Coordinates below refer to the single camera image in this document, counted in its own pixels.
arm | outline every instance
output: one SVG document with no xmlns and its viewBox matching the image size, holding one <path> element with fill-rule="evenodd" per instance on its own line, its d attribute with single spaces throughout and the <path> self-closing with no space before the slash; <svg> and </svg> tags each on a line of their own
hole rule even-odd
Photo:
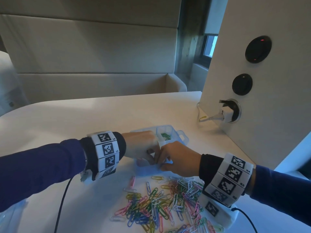
<svg viewBox="0 0 311 233">
<path fill-rule="evenodd" d="M 163 163 L 166 158 L 171 159 L 173 164 L 163 164 L 163 171 L 172 171 L 184 177 L 199 176 L 205 183 L 203 189 L 214 178 L 223 161 L 223 158 L 214 155 L 200 155 L 179 142 L 161 147 L 161 154 L 156 160 L 158 163 Z M 257 166 L 253 170 L 245 192 L 252 199 L 311 226 L 310 181 Z"/>
<path fill-rule="evenodd" d="M 153 163 L 153 157 L 147 151 L 160 152 L 157 138 L 150 131 L 114 132 L 114 135 L 120 150 L 119 160 L 127 156 L 144 158 Z M 91 138 L 85 137 L 0 157 L 0 212 L 85 169 L 92 172 L 97 169 L 98 172 L 98 159 L 94 152 Z"/>
<path fill-rule="evenodd" d="M 311 226 L 311 181 L 257 165 L 246 193 L 252 199 Z"/>
</svg>

container handle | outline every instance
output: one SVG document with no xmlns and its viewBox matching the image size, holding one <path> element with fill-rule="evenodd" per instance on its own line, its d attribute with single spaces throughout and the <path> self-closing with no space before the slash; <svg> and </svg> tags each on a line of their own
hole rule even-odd
<svg viewBox="0 0 311 233">
<path fill-rule="evenodd" d="M 189 138 L 186 136 L 186 134 L 184 133 L 184 131 L 183 131 L 183 130 L 178 130 L 178 131 L 177 131 L 177 134 L 178 134 L 179 136 L 182 135 L 184 138 L 181 139 L 181 140 L 183 141 L 184 145 L 188 145 L 188 143 L 189 143 Z"/>
</svg>

person's left hand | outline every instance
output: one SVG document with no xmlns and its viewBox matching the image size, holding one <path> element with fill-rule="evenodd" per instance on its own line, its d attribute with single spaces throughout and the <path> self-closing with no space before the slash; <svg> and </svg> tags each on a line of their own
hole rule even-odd
<svg viewBox="0 0 311 233">
<path fill-rule="evenodd" d="M 159 156 L 161 151 L 157 137 L 152 131 L 122 133 L 122 136 L 126 141 L 124 156 L 129 158 L 143 158 L 150 165 L 155 164 L 151 154 L 155 153 L 155 156 Z"/>
</svg>

dark blue sleeve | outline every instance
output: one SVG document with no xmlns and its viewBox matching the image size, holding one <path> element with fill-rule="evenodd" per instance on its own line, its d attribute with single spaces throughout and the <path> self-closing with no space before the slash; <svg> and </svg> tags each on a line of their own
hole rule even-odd
<svg viewBox="0 0 311 233">
<path fill-rule="evenodd" d="M 311 226 L 311 181 L 256 166 L 251 198 Z"/>
<path fill-rule="evenodd" d="M 85 165 L 84 150 L 76 139 L 0 157 L 0 212 L 72 178 Z"/>
</svg>

black cable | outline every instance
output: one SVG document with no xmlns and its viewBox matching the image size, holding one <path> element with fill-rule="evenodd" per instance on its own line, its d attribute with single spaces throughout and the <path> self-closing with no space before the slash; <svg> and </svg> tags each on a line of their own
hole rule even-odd
<svg viewBox="0 0 311 233">
<path fill-rule="evenodd" d="M 59 207 L 59 211 L 58 211 L 58 215 L 57 215 L 57 220 L 56 220 L 56 224 L 55 224 L 54 233 L 57 232 L 57 227 L 58 227 L 58 222 L 59 222 L 59 218 L 60 218 L 60 213 L 61 213 L 61 211 L 62 211 L 64 199 L 65 199 L 65 196 L 66 196 L 66 193 L 67 193 L 67 190 L 68 190 L 68 187 L 69 187 L 69 184 L 71 183 L 71 181 L 72 181 L 72 178 L 69 180 L 69 182 L 68 182 L 68 184 L 67 184 L 67 186 L 66 186 L 66 189 L 65 189 L 65 192 L 64 192 L 62 201 L 61 201 L 61 203 L 60 203 L 60 207 Z"/>
<path fill-rule="evenodd" d="M 256 227 L 254 226 L 254 224 L 253 224 L 253 222 L 251 221 L 251 219 L 246 215 L 246 213 L 243 212 L 243 211 L 242 211 L 241 209 L 239 209 L 239 208 L 232 208 L 232 209 L 231 209 L 231 211 L 236 211 L 236 210 L 240 211 L 241 213 L 243 213 L 243 214 L 246 216 L 246 218 L 249 220 L 249 222 L 251 223 L 252 227 L 254 228 L 254 231 L 255 231 L 256 233 L 258 233 L 257 230 L 256 230 Z"/>
</svg>

